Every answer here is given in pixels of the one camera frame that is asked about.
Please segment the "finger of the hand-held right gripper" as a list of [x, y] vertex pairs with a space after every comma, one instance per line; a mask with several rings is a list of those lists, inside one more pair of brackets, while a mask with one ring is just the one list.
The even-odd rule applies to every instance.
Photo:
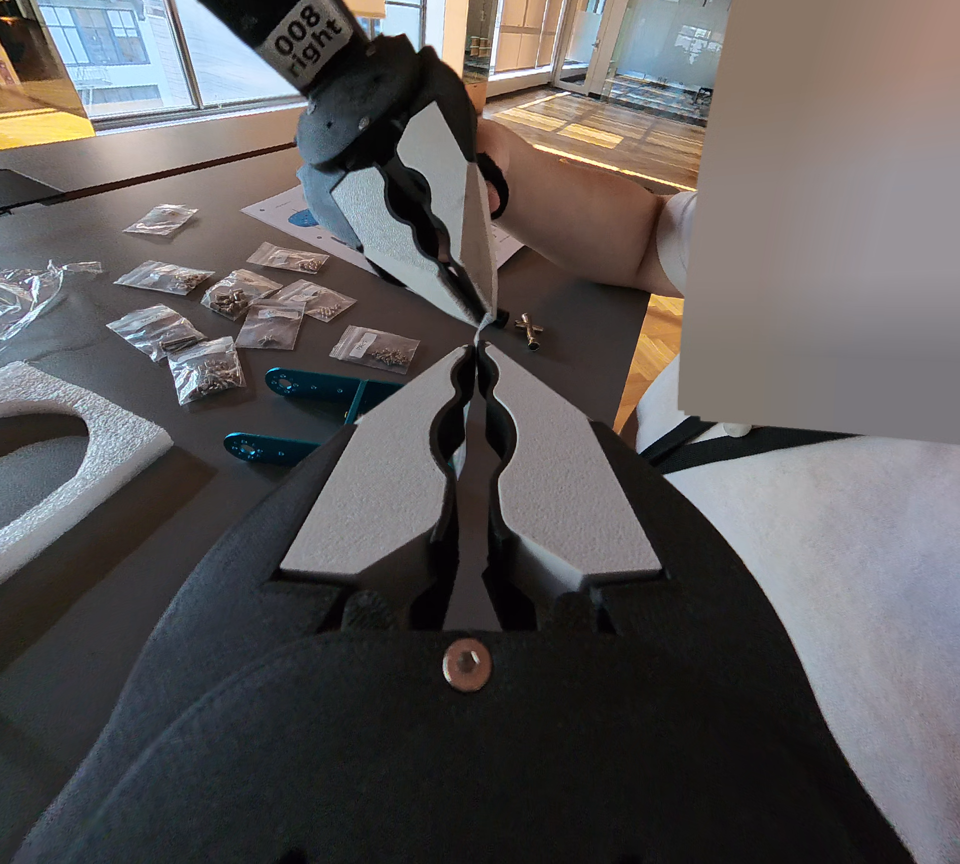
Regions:
[[428, 185], [429, 208], [445, 230], [458, 296], [472, 306], [471, 321], [492, 321], [498, 315], [498, 268], [487, 185], [478, 166], [464, 157], [437, 102], [410, 119], [398, 145], [402, 165]]
[[412, 227], [394, 217], [386, 202], [386, 179], [371, 167], [348, 174], [332, 198], [359, 238], [366, 259], [444, 313], [479, 326], [485, 313], [474, 314], [462, 293], [442, 277], [439, 262], [415, 243]]

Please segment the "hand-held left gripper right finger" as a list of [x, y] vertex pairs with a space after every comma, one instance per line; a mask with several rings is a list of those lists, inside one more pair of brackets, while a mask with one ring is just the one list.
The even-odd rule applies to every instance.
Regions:
[[504, 630], [534, 630], [563, 594], [654, 580], [662, 565], [593, 422], [489, 342], [477, 350], [490, 480], [482, 577]]

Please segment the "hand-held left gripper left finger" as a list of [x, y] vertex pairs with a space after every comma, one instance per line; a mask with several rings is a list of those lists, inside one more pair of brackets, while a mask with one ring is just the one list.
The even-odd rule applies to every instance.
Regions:
[[442, 627], [474, 381], [474, 347], [457, 347], [362, 417], [279, 566], [285, 575], [373, 590], [412, 629]]

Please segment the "pile of small screw bags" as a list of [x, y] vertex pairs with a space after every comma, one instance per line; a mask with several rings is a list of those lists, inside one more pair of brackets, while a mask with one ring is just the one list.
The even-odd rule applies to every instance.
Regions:
[[[186, 205], [161, 204], [125, 228], [125, 233], [170, 237], [196, 214]], [[152, 305], [107, 325], [117, 336], [170, 368], [177, 400], [189, 405], [246, 386], [241, 350], [293, 351], [305, 318], [330, 322], [356, 300], [305, 279], [323, 269], [327, 255], [261, 244], [247, 258], [258, 268], [303, 275], [286, 286], [259, 270], [236, 269], [214, 282], [200, 304], [230, 322], [243, 321], [236, 339], [208, 338], [194, 323], [164, 304]], [[213, 277], [169, 263], [146, 261], [115, 283], [136, 290], [186, 296]], [[339, 361], [405, 374], [420, 341], [358, 326], [348, 327], [331, 352]]]

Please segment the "person's right forearm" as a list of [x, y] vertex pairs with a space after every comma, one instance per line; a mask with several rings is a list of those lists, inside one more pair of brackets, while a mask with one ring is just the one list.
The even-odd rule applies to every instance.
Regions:
[[662, 198], [634, 180], [536, 151], [536, 197], [514, 237], [582, 278], [685, 295], [696, 192]]

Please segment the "dark grey desk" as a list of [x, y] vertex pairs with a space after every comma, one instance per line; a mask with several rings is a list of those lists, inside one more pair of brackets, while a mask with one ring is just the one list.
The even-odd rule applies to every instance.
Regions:
[[65, 192], [2, 217], [2, 265], [99, 261], [67, 275], [54, 306], [4, 349], [161, 425], [174, 447], [2, 584], [2, 862], [69, 780], [109, 719], [131, 667], [197, 562], [282, 470], [223, 446], [247, 431], [319, 442], [332, 409], [279, 396], [275, 366], [346, 374], [330, 359], [345, 324], [419, 339], [412, 375], [470, 329], [413, 294], [333, 260], [322, 283], [356, 299], [342, 322], [311, 320], [288, 354], [242, 351], [246, 388], [181, 407], [171, 375], [106, 328], [164, 300], [114, 284], [153, 259], [212, 270], [262, 243], [298, 246], [243, 209], [296, 185], [297, 110], [14, 150], [2, 166]]

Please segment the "person's right hand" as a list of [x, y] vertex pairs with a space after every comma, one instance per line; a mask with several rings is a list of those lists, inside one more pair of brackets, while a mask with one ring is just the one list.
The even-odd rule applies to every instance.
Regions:
[[490, 215], [497, 213], [499, 226], [519, 235], [531, 201], [537, 196], [537, 160], [543, 155], [509, 127], [485, 118], [478, 121], [476, 143], [478, 152], [486, 153], [498, 167], [509, 191], [506, 210], [501, 212], [497, 187], [484, 175]]

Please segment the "printed instruction booklet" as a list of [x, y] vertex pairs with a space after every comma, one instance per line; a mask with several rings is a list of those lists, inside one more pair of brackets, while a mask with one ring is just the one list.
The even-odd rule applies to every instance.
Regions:
[[354, 266], [372, 272], [372, 267], [361, 255], [335, 238], [318, 224], [306, 206], [302, 185], [296, 185], [271, 198], [265, 198], [242, 209], [242, 212], [260, 222], [296, 237], [328, 256], [338, 257]]

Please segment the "large glass window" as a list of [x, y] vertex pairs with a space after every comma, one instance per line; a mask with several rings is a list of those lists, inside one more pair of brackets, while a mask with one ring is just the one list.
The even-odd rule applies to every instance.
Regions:
[[87, 116], [245, 108], [293, 89], [196, 0], [34, 0]]

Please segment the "white foam pad with hole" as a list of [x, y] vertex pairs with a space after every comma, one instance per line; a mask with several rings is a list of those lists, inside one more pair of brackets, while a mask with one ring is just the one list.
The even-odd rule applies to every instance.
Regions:
[[86, 426], [76, 474], [1, 529], [6, 582], [173, 445], [160, 425], [24, 362], [1, 369], [1, 416], [66, 414]]

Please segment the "glass office door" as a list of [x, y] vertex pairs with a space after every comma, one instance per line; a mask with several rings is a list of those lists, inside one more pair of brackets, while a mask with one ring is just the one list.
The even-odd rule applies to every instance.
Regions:
[[558, 84], [631, 110], [705, 126], [733, 0], [628, 0], [600, 90], [587, 87], [608, 0], [578, 0]]

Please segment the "person's white t-shirt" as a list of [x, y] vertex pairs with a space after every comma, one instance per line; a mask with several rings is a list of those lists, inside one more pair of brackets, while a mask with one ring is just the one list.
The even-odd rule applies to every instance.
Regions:
[[958, 446], [846, 438], [667, 480], [762, 586], [914, 859], [958, 862]]

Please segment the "crumpled clear plastic wrap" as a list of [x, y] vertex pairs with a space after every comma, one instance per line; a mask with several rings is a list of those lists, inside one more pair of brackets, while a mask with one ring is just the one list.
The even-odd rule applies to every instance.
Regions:
[[75, 262], [45, 269], [1, 270], [1, 345], [9, 343], [40, 317], [61, 291], [67, 273], [104, 272], [101, 262]]

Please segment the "blue metal U bracket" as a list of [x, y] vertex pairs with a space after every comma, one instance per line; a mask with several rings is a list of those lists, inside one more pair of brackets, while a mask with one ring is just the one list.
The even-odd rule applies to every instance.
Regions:
[[[315, 373], [275, 367], [265, 375], [267, 386], [284, 397], [306, 398], [330, 405], [342, 413], [342, 424], [359, 419], [403, 388], [402, 382]], [[246, 462], [293, 467], [320, 447], [316, 442], [234, 432], [223, 438], [223, 447]]]

